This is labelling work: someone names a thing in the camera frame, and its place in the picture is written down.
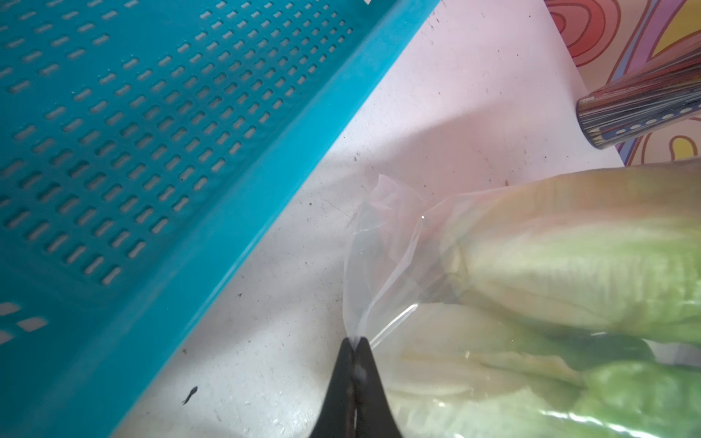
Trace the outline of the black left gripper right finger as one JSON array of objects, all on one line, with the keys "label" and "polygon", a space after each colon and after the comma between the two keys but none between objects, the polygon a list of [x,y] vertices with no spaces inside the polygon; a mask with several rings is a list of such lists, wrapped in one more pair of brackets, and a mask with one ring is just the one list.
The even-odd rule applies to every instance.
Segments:
[{"label": "black left gripper right finger", "polygon": [[384,392],[370,342],[359,339],[352,372],[355,397],[355,436],[402,438]]}]

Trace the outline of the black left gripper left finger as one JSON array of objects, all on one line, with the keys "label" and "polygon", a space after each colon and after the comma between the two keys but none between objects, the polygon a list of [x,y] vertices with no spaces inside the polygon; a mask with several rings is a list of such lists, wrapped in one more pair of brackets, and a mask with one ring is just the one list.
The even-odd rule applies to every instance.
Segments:
[{"label": "black left gripper left finger", "polygon": [[351,438],[355,436],[354,350],[344,339],[332,377],[310,438]]}]

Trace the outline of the zip bag with blue slider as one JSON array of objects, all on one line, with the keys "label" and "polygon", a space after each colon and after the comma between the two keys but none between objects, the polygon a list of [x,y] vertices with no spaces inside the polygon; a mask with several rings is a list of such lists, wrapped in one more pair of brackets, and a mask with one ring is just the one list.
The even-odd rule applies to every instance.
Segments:
[{"label": "zip bag with blue slider", "polygon": [[372,336],[410,306],[455,304],[480,308],[553,336],[586,332],[642,339],[660,363],[700,371],[699,361],[675,357],[678,350],[698,349],[700,341],[697,344],[657,342],[620,333],[553,325],[505,310],[478,293],[459,290],[444,270],[439,246],[454,200],[466,195],[451,196],[428,207],[406,185],[385,177],[379,180],[357,215],[344,268],[343,319],[351,336],[368,339],[372,347]]}]

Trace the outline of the chinese cabbage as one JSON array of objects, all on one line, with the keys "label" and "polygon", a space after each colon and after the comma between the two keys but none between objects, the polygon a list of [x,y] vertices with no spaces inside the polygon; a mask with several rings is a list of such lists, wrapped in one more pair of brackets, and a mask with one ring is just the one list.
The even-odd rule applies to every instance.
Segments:
[{"label": "chinese cabbage", "polygon": [[372,336],[408,437],[697,437],[700,371],[642,339],[553,336],[455,304],[414,304]]},{"label": "chinese cabbage", "polygon": [[528,319],[700,341],[700,162],[562,174],[454,200],[456,287]]}]

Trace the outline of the teal plastic basket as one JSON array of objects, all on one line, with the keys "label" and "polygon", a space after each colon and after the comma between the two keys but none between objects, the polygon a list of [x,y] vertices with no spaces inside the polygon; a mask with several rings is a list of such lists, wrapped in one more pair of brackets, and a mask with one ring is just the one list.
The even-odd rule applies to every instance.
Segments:
[{"label": "teal plastic basket", "polygon": [[434,9],[1,5],[1,434],[106,437]]}]

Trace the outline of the clear cup of pencils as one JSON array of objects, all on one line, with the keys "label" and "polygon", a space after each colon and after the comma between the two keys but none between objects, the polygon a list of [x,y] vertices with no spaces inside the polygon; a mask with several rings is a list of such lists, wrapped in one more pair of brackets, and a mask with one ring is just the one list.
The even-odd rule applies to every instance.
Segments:
[{"label": "clear cup of pencils", "polygon": [[626,142],[700,111],[700,43],[686,41],[639,71],[580,99],[576,116],[597,149]]}]

